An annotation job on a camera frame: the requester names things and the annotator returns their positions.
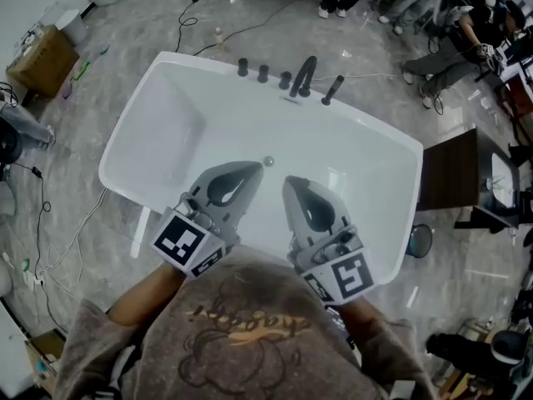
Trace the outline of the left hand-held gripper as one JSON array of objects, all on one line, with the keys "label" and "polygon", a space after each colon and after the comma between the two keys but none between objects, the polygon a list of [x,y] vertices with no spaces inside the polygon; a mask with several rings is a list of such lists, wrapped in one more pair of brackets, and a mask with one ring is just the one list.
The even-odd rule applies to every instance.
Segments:
[{"label": "left hand-held gripper", "polygon": [[167,208],[151,242],[174,268],[197,278],[241,242],[237,225],[262,182],[259,162],[234,161],[204,171],[174,208]]}]

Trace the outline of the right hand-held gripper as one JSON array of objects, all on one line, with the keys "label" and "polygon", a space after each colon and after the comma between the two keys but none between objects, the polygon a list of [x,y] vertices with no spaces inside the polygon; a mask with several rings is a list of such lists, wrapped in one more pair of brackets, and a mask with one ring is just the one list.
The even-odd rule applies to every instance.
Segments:
[{"label": "right hand-held gripper", "polygon": [[[311,245],[294,242],[287,258],[323,304],[346,304],[376,286],[369,250],[356,227],[347,226],[349,215],[336,193],[310,179],[287,176],[282,198],[296,240]],[[329,236],[316,242],[319,234]]]}]

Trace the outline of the person's left forearm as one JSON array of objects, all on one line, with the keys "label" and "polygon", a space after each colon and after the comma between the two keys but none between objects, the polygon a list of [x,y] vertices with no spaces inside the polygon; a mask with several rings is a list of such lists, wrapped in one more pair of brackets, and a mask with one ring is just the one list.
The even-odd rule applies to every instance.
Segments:
[{"label": "person's left forearm", "polygon": [[163,263],[116,300],[107,313],[109,319],[124,327],[151,325],[186,277],[171,264]]}]

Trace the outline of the person's right forearm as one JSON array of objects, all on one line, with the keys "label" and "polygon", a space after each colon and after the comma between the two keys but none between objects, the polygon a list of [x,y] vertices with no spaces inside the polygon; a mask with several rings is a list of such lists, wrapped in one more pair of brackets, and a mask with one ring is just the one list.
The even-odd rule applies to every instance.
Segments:
[{"label": "person's right forearm", "polygon": [[371,326],[386,316],[364,297],[333,307],[341,316],[347,331],[354,337],[357,333],[367,332]]}]

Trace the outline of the white bathtub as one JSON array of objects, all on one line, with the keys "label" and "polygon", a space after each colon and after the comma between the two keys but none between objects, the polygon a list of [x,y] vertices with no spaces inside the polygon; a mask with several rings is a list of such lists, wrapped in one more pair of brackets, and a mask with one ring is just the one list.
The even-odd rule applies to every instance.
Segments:
[{"label": "white bathtub", "polygon": [[345,203],[375,280],[399,273],[408,243],[422,145],[385,122],[321,94],[290,97],[277,77],[237,75],[237,66],[161,52],[147,69],[108,140],[102,185],[154,212],[177,204],[206,169],[233,161],[275,163],[238,224],[244,244],[283,258],[289,232],[281,187],[308,178]]}]

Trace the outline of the black mesh waste basket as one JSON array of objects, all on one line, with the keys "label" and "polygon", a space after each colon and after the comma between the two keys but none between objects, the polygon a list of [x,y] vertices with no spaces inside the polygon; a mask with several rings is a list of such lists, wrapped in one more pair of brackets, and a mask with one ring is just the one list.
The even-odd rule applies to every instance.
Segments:
[{"label": "black mesh waste basket", "polygon": [[411,228],[411,233],[406,246],[406,255],[422,259],[431,250],[433,232],[426,224],[416,224]]}]

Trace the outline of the black handheld shower head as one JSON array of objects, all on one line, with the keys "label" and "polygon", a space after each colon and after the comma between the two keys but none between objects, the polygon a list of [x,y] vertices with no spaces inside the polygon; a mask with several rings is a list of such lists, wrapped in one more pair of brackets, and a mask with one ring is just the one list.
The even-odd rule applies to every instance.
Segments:
[{"label": "black handheld shower head", "polygon": [[345,78],[342,75],[338,75],[331,87],[328,89],[326,95],[321,99],[321,103],[324,106],[329,106],[331,104],[331,100],[336,95],[338,89],[341,87],[341,85],[344,83]]}]

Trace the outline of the dark wooden vanity cabinet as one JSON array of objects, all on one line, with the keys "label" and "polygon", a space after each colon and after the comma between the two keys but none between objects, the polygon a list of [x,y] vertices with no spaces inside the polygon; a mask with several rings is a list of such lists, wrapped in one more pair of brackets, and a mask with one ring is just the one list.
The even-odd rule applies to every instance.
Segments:
[{"label": "dark wooden vanity cabinet", "polygon": [[[498,154],[513,172],[515,206],[506,208],[487,186],[491,156]],[[470,218],[455,229],[488,229],[497,233],[520,225],[520,175],[502,148],[473,128],[424,150],[418,211],[469,208]]]}]

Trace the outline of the brown printed shirt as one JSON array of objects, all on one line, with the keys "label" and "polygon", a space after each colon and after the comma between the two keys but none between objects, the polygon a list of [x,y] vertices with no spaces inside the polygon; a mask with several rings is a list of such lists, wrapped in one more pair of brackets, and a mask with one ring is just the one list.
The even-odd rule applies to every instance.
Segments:
[{"label": "brown printed shirt", "polygon": [[288,264],[250,248],[186,277],[149,326],[110,308],[80,302],[53,400],[438,400],[409,322],[340,331]]}]

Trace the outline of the green plastic tool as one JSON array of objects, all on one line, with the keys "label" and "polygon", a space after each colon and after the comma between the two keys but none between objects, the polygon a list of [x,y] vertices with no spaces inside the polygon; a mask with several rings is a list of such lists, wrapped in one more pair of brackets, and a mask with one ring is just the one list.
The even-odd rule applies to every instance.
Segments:
[{"label": "green plastic tool", "polygon": [[81,67],[70,77],[70,81],[77,82],[84,75],[90,65],[91,63],[89,61],[84,62]]}]

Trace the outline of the white sink basin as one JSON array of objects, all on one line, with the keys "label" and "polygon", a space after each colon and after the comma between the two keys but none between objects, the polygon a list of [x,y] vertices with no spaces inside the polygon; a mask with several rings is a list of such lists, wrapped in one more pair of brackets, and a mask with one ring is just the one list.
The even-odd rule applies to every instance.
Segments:
[{"label": "white sink basin", "polygon": [[496,153],[491,156],[491,177],[487,180],[487,186],[495,199],[505,208],[515,206],[516,189],[513,182],[513,172]]}]

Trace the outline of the white power strip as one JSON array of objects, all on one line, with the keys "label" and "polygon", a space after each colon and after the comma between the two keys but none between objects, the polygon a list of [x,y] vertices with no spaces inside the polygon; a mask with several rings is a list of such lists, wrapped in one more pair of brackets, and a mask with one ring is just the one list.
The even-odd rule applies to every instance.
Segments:
[{"label": "white power strip", "polygon": [[42,288],[44,281],[42,278],[37,277],[33,272],[25,271],[23,273],[23,279],[28,289],[33,293],[36,288]]}]

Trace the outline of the brown cardboard box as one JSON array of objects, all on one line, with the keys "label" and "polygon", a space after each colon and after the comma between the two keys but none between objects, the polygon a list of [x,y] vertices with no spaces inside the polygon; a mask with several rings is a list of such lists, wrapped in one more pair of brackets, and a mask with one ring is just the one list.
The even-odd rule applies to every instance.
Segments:
[{"label": "brown cardboard box", "polygon": [[6,69],[7,76],[28,91],[54,98],[79,59],[74,46],[55,26],[47,26]]}]

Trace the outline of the white square bin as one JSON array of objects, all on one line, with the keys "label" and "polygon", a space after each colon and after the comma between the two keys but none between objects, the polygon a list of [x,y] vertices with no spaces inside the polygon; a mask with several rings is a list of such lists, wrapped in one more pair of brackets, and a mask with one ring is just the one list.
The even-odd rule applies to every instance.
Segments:
[{"label": "white square bin", "polygon": [[77,9],[67,10],[54,25],[74,47],[81,44],[87,36],[87,26]]}]

